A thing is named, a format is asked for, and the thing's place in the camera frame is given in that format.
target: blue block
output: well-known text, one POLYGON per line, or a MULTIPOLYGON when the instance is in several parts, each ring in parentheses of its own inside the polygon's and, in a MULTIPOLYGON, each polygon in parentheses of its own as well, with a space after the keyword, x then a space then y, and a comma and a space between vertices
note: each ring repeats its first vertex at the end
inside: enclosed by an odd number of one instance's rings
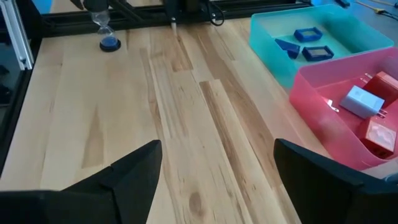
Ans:
POLYGON ((378 114, 384 100, 358 86, 352 87, 349 93, 340 102, 340 106, 363 119, 378 114))
POLYGON ((290 58, 296 59, 297 56, 299 56, 300 53, 300 46, 297 44, 292 44, 290 42, 280 40, 280 39, 275 39, 275 42, 281 47, 282 50, 287 51, 287 55, 290 58))
POLYGON ((294 37, 300 42, 309 42, 321 39, 322 32, 316 27, 308 29, 297 29, 294 32, 294 37))
POLYGON ((334 53, 328 46, 323 47, 304 47, 303 56, 309 62, 319 62, 333 58, 334 53))

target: black metal frame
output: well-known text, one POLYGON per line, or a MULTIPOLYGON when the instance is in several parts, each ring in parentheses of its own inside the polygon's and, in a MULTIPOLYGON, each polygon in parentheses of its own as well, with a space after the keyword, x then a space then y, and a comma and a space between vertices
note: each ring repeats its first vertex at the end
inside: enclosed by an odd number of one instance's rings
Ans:
MULTIPOLYGON (((125 0, 109 1, 113 2, 114 8, 119 9, 109 10, 111 16, 109 25, 114 30, 167 26, 170 25, 172 17, 175 18, 177 24, 209 21, 208 17, 203 16, 203 12, 194 13, 192 11, 184 12, 180 10, 181 7, 192 8, 192 6, 183 6, 181 4, 182 1, 194 1, 193 3, 196 4, 195 1, 201 2, 206 0, 164 0, 164 5, 143 7, 126 5, 124 2, 125 0), (140 18, 137 19, 132 14, 139 15, 140 18)), ((295 0, 220 0, 215 1, 213 4, 216 4, 218 8, 221 9, 225 19, 237 19, 249 17, 254 13, 312 6, 310 0, 303 1, 304 2, 295 2, 295 0)), ((36 59, 39 52, 42 38, 87 34, 98 30, 98 26, 91 21, 91 16, 88 11, 41 15, 32 0, 16 0, 16 2, 27 36, 32 40, 30 46, 34 54, 34 59, 36 59)), ((214 13, 217 18, 221 16, 220 11, 214 11, 214 13)), ((1 24, 1 22, 0 42, 9 42, 7 29, 5 28, 5 24, 1 24)), ((21 71, 11 105, 7 109, 3 122, 0 125, 0 174, 4 168, 31 75, 32 70, 21 71)))

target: hourglass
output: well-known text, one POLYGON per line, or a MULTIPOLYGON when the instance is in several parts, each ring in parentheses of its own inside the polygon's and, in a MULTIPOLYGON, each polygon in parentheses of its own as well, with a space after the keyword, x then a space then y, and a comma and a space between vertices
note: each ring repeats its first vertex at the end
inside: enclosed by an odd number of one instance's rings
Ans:
POLYGON ((100 26, 98 34, 103 36, 99 43, 101 50, 104 52, 114 52, 119 49, 121 46, 120 40, 116 38, 114 31, 108 25, 111 20, 109 17, 109 11, 90 12, 90 14, 93 22, 100 26))

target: blue plastic piece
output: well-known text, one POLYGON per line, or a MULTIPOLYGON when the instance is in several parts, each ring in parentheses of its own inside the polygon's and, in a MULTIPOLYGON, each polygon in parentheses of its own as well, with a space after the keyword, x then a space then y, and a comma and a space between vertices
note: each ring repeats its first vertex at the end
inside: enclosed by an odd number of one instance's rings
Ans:
POLYGON ((340 102, 340 106, 363 119, 378 114, 384 100, 358 86, 352 87, 349 93, 340 102))
POLYGON ((333 59, 394 46, 391 39, 337 4, 254 14, 249 45, 287 90, 293 86, 300 67, 316 62, 308 62, 302 54, 292 60, 278 46, 275 38, 300 45, 301 48, 328 46, 335 54, 333 59), (308 27, 322 30, 322 38, 314 42, 299 42, 293 35, 294 31, 308 27))
POLYGON ((307 59, 309 62, 328 60, 334 56, 334 53, 328 48, 328 46, 304 47, 302 53, 305 59, 307 59))
POLYGON ((316 27, 297 29, 294 31, 294 37, 300 42, 315 41, 321 39, 322 32, 316 27))
POLYGON ((287 55, 290 58, 296 59, 297 56, 299 56, 300 53, 300 46, 297 44, 292 44, 290 42, 280 40, 280 39, 275 39, 275 42, 281 47, 282 50, 286 50, 287 55))

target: wood grain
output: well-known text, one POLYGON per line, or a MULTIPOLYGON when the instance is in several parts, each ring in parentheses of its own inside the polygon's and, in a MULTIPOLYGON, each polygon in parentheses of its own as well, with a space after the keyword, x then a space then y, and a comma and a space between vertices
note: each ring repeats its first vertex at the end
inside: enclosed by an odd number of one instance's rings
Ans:
POLYGON ((45 39, 0 189, 63 189, 160 139, 148 223, 300 223, 272 156, 329 156, 248 46, 249 20, 45 39))

